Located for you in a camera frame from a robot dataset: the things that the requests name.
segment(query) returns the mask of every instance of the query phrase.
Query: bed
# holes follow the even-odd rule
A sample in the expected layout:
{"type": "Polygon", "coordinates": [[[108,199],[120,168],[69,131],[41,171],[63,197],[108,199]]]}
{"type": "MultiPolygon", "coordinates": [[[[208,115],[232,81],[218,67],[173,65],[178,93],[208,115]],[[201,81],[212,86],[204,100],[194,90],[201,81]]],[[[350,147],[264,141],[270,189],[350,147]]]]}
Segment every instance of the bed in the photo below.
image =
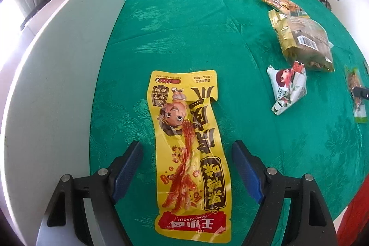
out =
{"type": "MultiPolygon", "coordinates": [[[[285,175],[311,173],[335,219],[369,172],[368,124],[355,124],[344,66],[369,76],[364,57],[339,20],[318,0],[292,0],[327,31],[336,71],[308,71],[306,97],[280,116],[269,65],[288,68],[270,25],[270,7],[259,0],[126,0],[101,64],[90,130],[90,171],[108,166],[131,141],[144,146],[127,196],[116,209],[134,245],[196,245],[156,233],[155,137],[146,91],[153,70],[185,73],[214,69],[219,100],[212,103],[232,179],[232,240],[240,245],[258,206],[232,163],[241,139],[251,153],[285,175]]],[[[283,238],[284,207],[274,245],[283,238]]]]}

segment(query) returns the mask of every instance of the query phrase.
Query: barcode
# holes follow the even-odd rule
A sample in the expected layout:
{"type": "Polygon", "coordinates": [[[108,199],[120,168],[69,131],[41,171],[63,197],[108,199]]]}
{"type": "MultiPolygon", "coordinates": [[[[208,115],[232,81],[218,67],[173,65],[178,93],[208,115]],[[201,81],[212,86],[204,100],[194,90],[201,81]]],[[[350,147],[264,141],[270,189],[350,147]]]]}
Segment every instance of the barcode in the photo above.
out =
{"type": "Polygon", "coordinates": [[[311,47],[311,48],[314,48],[315,50],[318,50],[317,44],[313,40],[309,39],[308,37],[298,36],[298,42],[302,45],[306,45],[307,47],[311,47]]]}

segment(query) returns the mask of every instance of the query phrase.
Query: snack packet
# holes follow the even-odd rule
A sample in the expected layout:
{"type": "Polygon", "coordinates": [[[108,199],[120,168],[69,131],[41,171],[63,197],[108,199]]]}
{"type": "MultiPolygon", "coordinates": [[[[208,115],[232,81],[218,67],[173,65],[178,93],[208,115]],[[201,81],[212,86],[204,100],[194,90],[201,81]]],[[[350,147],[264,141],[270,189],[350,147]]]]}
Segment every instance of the snack packet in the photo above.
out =
{"type": "Polygon", "coordinates": [[[286,16],[269,11],[272,26],[277,32],[282,53],[286,60],[303,63],[313,70],[334,72],[333,58],[327,33],[310,18],[286,16]]]}
{"type": "Polygon", "coordinates": [[[310,18],[309,15],[297,4],[290,0],[262,0],[285,15],[310,18]]]}
{"type": "Polygon", "coordinates": [[[271,65],[267,69],[271,79],[276,103],[272,111],[282,114],[300,98],[307,94],[306,72],[304,64],[294,62],[291,69],[275,70],[271,65]]]}
{"type": "Polygon", "coordinates": [[[362,81],[360,77],[360,72],[358,68],[353,68],[350,70],[345,66],[345,74],[348,83],[348,88],[350,90],[351,96],[354,99],[354,118],[356,123],[367,123],[368,117],[366,116],[365,102],[360,97],[355,97],[353,90],[356,87],[362,88],[362,81]]]}
{"type": "Polygon", "coordinates": [[[217,74],[151,74],[147,100],[154,123],[159,234],[184,240],[231,240],[231,178],[210,105],[217,74]]]}

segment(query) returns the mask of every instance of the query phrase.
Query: yellow snack package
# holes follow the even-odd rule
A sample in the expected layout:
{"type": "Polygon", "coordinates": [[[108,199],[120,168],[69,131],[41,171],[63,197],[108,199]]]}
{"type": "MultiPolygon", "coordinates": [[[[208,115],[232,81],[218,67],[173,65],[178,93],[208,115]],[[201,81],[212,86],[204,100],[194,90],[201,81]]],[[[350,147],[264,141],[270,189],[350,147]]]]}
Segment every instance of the yellow snack package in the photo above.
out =
{"type": "Polygon", "coordinates": [[[310,18],[309,15],[297,4],[290,0],[262,0],[285,15],[310,18]]]}
{"type": "Polygon", "coordinates": [[[210,99],[214,70],[151,74],[147,100],[154,123],[159,234],[184,240],[231,240],[231,178],[210,99]]]}

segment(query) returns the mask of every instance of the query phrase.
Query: white board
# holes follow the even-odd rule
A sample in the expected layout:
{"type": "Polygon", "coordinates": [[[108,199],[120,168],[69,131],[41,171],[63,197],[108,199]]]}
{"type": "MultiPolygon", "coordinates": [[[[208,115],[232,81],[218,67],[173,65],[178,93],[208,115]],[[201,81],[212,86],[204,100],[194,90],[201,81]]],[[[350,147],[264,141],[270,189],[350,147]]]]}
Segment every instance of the white board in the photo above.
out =
{"type": "Polygon", "coordinates": [[[124,0],[65,0],[17,67],[0,133],[5,201],[20,239],[36,243],[60,177],[89,175],[92,102],[124,0]]]}

